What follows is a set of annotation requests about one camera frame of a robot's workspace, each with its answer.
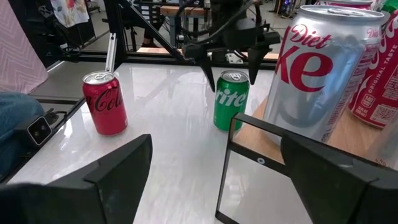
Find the red Coke Zero can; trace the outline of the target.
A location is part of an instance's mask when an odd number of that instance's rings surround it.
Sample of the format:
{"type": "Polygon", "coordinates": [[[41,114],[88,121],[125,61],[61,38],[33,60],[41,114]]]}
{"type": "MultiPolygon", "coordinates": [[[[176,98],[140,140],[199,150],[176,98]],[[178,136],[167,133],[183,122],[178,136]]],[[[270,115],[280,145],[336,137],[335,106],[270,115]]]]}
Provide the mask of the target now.
{"type": "Polygon", "coordinates": [[[99,134],[114,136],[127,128],[121,86],[114,73],[98,71],[85,75],[83,94],[99,134]]]}

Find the wooden shelf rack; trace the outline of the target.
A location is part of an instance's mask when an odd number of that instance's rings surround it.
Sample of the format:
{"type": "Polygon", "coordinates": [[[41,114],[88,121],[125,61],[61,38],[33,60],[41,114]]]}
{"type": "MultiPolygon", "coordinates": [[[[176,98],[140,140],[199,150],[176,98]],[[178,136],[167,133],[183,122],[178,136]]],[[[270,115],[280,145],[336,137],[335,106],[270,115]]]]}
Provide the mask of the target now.
{"type": "MultiPolygon", "coordinates": [[[[263,122],[263,112],[260,105],[233,118],[244,126],[228,133],[215,216],[224,224],[313,224],[282,158],[282,136],[293,133],[263,122]]],[[[368,160],[378,135],[345,111],[326,145],[368,160]]]]}

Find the person's leg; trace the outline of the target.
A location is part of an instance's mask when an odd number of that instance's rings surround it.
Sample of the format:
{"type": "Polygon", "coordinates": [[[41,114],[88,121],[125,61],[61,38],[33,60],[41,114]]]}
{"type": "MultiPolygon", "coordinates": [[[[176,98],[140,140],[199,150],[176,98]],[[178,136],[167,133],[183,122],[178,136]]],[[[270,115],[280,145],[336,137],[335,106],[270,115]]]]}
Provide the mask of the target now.
{"type": "Polygon", "coordinates": [[[28,149],[14,128],[35,115],[43,115],[42,105],[18,92],[0,92],[0,180],[17,165],[28,149]]]}

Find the white floral cloth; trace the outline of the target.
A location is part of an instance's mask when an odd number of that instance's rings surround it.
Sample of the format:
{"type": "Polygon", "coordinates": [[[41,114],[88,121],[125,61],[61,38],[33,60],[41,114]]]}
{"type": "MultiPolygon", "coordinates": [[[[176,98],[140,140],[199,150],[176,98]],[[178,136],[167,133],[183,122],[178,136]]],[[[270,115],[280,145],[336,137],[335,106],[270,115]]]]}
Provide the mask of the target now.
{"type": "Polygon", "coordinates": [[[90,17],[85,0],[50,0],[55,17],[66,28],[86,23],[90,17]]]}

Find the green Sprite can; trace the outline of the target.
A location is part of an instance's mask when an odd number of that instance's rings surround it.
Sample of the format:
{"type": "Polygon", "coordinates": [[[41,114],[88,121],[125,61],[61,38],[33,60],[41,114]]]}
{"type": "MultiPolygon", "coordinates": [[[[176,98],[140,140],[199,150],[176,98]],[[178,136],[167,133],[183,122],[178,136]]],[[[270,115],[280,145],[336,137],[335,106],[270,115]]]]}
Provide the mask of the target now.
{"type": "Polygon", "coordinates": [[[380,7],[381,12],[393,13],[398,9],[398,0],[383,0],[380,7]]]}
{"type": "Polygon", "coordinates": [[[246,109],[249,94],[249,77],[238,70],[225,70],[216,83],[214,125],[228,131],[231,119],[236,113],[246,109]]]}

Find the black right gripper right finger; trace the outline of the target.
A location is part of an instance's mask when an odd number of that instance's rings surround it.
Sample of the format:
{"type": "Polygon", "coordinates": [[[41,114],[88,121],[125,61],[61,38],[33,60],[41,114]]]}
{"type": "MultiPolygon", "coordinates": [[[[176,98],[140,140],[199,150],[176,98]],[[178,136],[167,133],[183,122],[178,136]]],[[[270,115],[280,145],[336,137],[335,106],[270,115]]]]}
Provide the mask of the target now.
{"type": "Polygon", "coordinates": [[[398,171],[297,134],[281,153],[313,224],[398,224],[398,171]]]}

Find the pink patterned cloth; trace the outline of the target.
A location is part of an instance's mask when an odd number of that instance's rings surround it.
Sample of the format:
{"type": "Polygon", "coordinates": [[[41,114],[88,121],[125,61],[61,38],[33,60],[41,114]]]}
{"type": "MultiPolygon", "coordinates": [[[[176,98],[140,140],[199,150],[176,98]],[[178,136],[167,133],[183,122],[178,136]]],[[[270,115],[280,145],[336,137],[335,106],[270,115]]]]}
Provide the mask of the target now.
{"type": "Polygon", "coordinates": [[[0,91],[29,94],[48,79],[8,0],[0,0],[0,91]]]}

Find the red Coca-Cola original taste can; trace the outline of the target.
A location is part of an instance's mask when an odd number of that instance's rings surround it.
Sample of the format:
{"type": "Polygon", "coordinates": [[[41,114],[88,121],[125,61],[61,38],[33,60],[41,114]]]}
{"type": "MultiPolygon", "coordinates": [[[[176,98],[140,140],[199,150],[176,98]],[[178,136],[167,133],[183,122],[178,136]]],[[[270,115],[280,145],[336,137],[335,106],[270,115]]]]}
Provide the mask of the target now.
{"type": "Polygon", "coordinates": [[[398,9],[390,14],[379,50],[348,109],[361,121],[383,128],[398,112],[398,9]]]}

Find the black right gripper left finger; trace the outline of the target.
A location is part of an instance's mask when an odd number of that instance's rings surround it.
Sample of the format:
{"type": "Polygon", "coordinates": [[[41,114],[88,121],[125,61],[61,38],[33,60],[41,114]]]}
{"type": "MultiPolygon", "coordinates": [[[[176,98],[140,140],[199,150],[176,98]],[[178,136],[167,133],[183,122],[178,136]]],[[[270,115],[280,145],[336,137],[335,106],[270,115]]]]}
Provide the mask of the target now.
{"type": "Polygon", "coordinates": [[[0,186],[0,224],[132,224],[149,176],[143,134],[49,184],[0,186]]]}

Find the silver Diet Coke can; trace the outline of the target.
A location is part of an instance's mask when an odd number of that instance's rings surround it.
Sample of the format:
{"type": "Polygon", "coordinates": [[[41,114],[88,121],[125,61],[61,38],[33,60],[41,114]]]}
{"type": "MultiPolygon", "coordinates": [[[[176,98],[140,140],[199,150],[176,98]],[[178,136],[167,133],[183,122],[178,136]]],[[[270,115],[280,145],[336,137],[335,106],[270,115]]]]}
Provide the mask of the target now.
{"type": "Polygon", "coordinates": [[[263,120],[327,142],[381,43],[384,14],[304,5],[286,28],[263,120]]]}

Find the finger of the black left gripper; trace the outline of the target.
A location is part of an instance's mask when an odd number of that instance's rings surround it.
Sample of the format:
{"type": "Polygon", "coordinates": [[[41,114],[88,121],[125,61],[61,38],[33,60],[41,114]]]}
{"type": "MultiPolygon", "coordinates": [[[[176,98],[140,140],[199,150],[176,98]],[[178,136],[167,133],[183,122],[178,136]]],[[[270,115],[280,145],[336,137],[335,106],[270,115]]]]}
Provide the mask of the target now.
{"type": "Polygon", "coordinates": [[[211,69],[211,60],[208,57],[208,52],[205,46],[187,44],[182,47],[182,50],[185,58],[192,59],[194,63],[203,70],[212,92],[215,92],[215,80],[211,69]]]}
{"type": "Polygon", "coordinates": [[[251,85],[255,84],[260,65],[270,51],[271,48],[268,45],[248,49],[248,71],[251,85]]]}

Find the wooden workbench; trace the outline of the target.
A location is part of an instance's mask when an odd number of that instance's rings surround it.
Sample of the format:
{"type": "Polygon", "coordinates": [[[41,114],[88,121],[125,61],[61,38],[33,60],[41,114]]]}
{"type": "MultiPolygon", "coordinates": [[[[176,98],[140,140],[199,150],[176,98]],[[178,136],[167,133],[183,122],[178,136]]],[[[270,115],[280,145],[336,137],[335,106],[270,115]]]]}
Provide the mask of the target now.
{"type": "Polygon", "coordinates": [[[207,6],[187,6],[176,17],[179,8],[178,4],[166,4],[160,7],[160,13],[168,20],[170,44],[174,47],[179,47],[186,38],[180,30],[181,27],[190,32],[199,32],[209,28],[211,20],[209,4],[207,6]]]}

